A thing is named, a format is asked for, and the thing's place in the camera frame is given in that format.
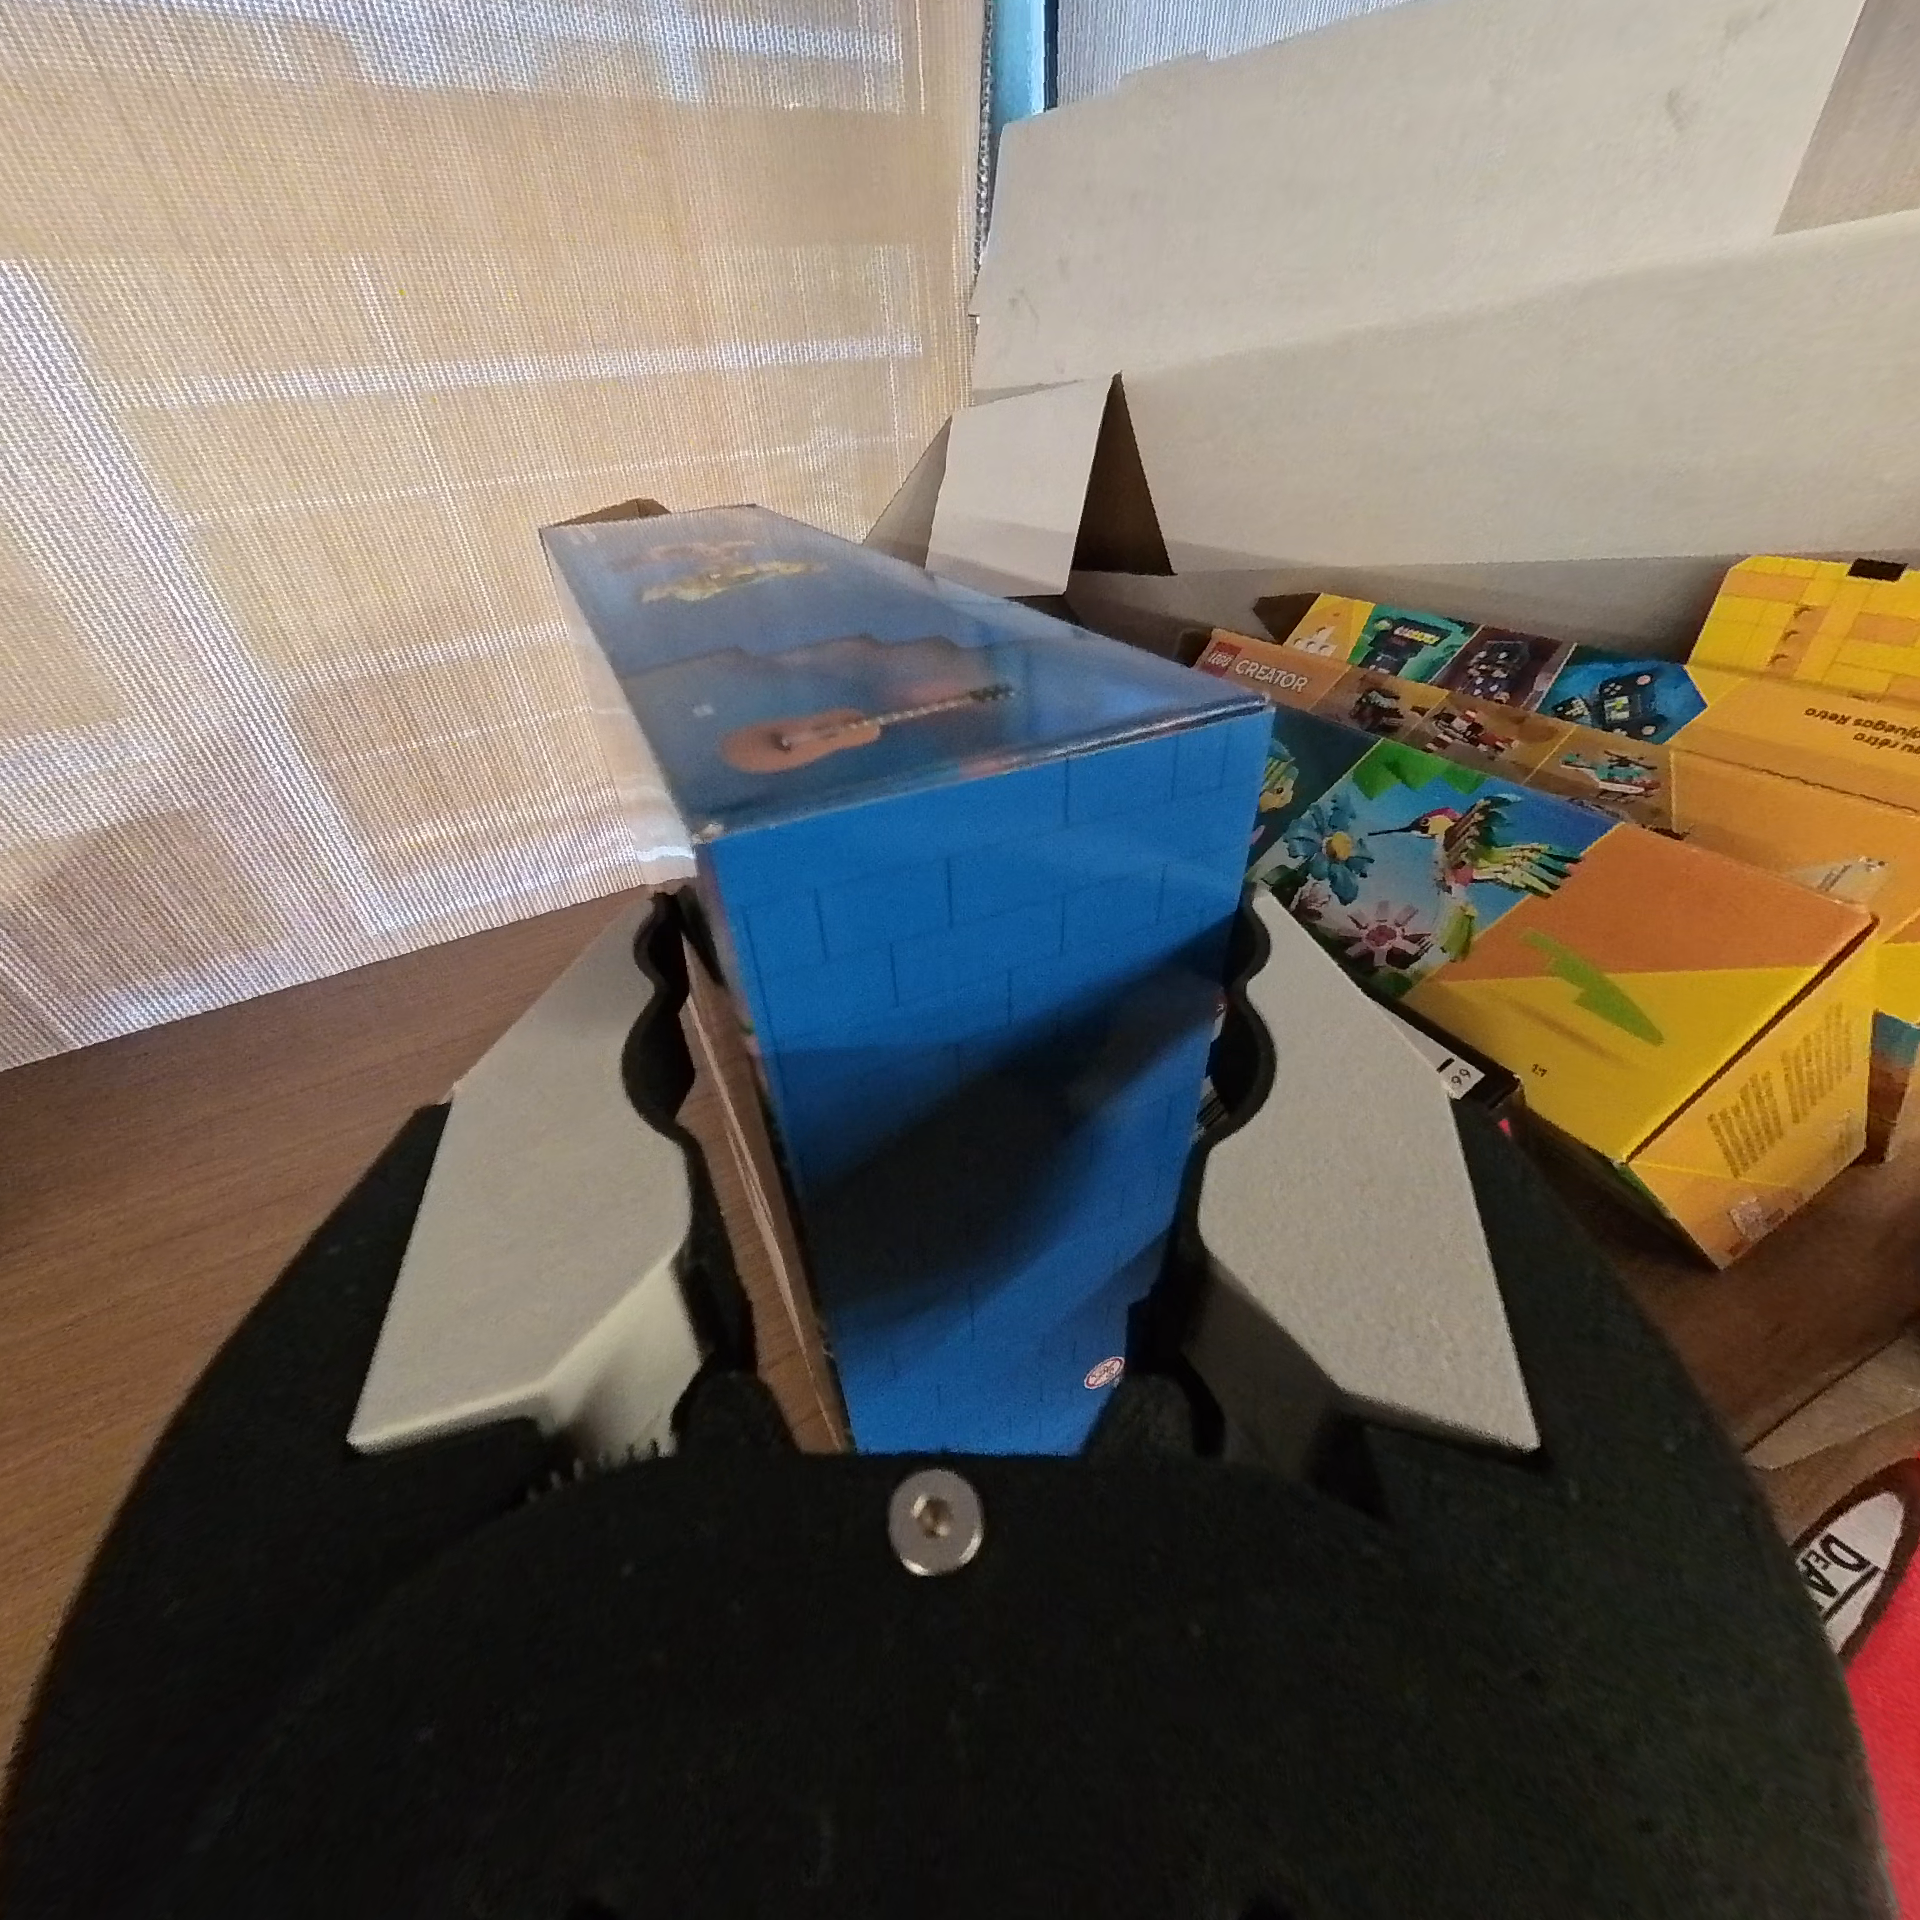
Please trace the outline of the wooden desk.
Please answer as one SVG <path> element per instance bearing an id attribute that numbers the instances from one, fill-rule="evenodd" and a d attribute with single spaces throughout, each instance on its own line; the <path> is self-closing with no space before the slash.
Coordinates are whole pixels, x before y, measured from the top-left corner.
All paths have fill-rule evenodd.
<path id="1" fill-rule="evenodd" d="M 424 946 L 0 1080 L 0 1754 L 158 1429 L 396 1126 L 643 896 Z M 1585 1214 L 1740 1440 L 1916 1324 L 1916 1151 L 1846 1170 L 1735 1267 L 1563 1156 Z"/>

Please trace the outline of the white cardboard carton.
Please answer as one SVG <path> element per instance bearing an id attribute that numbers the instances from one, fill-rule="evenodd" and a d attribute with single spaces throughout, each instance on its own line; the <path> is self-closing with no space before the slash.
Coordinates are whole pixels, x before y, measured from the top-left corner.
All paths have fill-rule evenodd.
<path id="1" fill-rule="evenodd" d="M 1002 128 L 975 400 L 866 546 L 1664 634 L 1916 561 L 1916 4 L 1392 4 Z"/>

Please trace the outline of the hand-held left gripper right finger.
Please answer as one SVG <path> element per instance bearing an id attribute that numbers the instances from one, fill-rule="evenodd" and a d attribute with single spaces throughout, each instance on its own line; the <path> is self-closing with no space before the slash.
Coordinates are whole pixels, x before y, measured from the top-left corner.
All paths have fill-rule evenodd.
<path id="1" fill-rule="evenodd" d="M 1232 1454 L 1311 1478 L 1374 1422 L 1531 1454 L 1458 1097 L 1440 1042 L 1371 1002 L 1268 889 L 1242 897 L 1232 981 L 1242 1091 L 1197 1161 L 1192 1368 Z"/>

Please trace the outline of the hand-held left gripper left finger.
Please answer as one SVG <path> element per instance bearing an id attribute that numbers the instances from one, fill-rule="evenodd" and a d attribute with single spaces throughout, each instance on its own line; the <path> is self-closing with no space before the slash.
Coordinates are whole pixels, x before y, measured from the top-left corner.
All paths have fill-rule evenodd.
<path id="1" fill-rule="evenodd" d="M 589 1461 L 677 1447 L 713 1339 L 691 1301 L 686 946 L 626 907 L 451 1084 L 349 1422 L 400 1454 L 533 1422 Z"/>

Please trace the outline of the red tape roll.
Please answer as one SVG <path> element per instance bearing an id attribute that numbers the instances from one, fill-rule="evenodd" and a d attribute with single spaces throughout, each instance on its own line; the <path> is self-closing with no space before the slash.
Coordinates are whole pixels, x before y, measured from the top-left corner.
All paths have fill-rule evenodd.
<path id="1" fill-rule="evenodd" d="M 1800 1578 L 1846 1669 L 1890 1908 L 1920 1910 L 1920 1458 L 1900 1458 L 1793 1537 Z"/>

